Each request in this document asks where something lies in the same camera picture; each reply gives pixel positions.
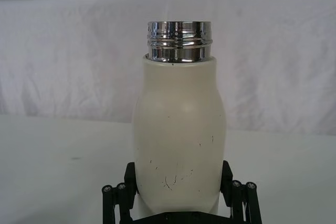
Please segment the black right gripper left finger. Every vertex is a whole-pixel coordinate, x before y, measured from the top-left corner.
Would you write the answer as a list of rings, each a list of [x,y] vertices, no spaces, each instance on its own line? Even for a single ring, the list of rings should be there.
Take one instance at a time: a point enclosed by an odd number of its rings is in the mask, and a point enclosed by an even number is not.
[[[116,187],[105,185],[102,187],[102,223],[115,223],[115,207],[119,206],[119,223],[133,223],[130,210],[133,209],[135,196],[138,192],[135,176],[135,164],[127,164],[124,182]]]

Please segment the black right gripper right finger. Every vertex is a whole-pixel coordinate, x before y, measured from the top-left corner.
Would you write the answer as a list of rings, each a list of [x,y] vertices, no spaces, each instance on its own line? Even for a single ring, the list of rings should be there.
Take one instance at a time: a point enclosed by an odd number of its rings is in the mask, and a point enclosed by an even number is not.
[[[242,184],[233,179],[233,173],[227,161],[223,161],[220,192],[230,217],[224,223],[262,224],[257,185],[253,182]]]

